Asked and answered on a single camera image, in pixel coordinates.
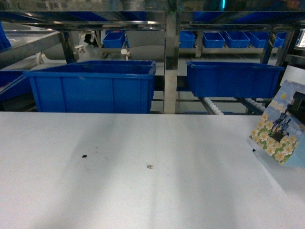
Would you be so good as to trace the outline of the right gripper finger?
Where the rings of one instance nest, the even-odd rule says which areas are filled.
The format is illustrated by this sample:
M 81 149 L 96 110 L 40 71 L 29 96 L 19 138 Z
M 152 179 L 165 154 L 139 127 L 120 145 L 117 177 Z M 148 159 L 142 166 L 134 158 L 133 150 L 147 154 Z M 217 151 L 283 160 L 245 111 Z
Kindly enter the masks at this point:
M 302 124 L 305 123 L 305 94 L 295 92 L 293 99 L 288 105 L 288 112 L 298 119 Z

